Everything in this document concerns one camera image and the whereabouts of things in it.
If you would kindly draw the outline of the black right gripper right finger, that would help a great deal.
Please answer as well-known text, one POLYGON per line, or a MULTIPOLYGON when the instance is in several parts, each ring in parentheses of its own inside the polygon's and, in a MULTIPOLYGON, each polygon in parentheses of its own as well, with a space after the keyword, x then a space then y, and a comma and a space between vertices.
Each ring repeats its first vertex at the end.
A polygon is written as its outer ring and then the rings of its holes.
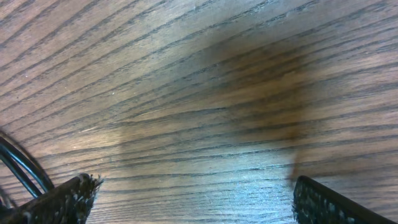
POLYGON ((295 184, 293 214, 299 224, 397 224, 305 175, 295 184))

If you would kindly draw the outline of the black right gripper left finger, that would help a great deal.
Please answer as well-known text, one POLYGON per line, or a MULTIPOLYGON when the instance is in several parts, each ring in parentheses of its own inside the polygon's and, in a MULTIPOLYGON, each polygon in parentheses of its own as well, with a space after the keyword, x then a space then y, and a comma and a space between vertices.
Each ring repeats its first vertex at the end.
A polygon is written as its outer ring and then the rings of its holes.
POLYGON ((104 180, 86 173, 17 207, 2 208, 2 224, 85 224, 104 180))

